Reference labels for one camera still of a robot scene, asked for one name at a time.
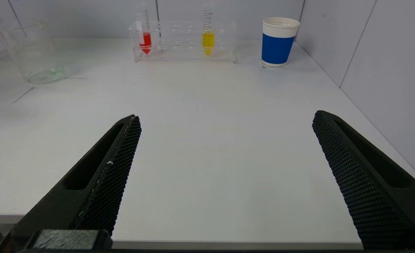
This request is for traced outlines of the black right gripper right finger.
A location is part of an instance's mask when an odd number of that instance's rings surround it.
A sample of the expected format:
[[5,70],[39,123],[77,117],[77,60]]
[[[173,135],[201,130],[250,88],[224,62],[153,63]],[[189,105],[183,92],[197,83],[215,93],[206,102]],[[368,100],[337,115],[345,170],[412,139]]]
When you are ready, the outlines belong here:
[[312,128],[363,248],[415,250],[415,178],[334,114]]

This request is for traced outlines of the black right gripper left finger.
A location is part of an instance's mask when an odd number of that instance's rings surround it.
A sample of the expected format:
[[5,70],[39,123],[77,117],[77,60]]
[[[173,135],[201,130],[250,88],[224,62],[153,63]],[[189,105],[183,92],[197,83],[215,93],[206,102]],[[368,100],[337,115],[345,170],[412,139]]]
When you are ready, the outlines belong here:
[[142,128],[116,122],[0,243],[0,253],[106,253]]

